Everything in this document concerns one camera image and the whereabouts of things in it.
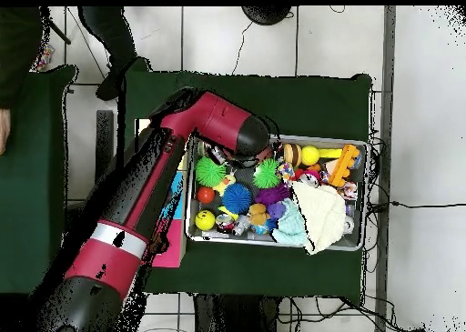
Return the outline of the person's hand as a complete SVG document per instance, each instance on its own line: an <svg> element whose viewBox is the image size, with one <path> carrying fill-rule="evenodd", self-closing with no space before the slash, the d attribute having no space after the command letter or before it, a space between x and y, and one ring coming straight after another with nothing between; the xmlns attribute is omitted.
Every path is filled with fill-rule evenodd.
<svg viewBox="0 0 466 332"><path fill-rule="evenodd" d="M5 152L8 137L11 131L11 111L0 110L0 155Z"/></svg>

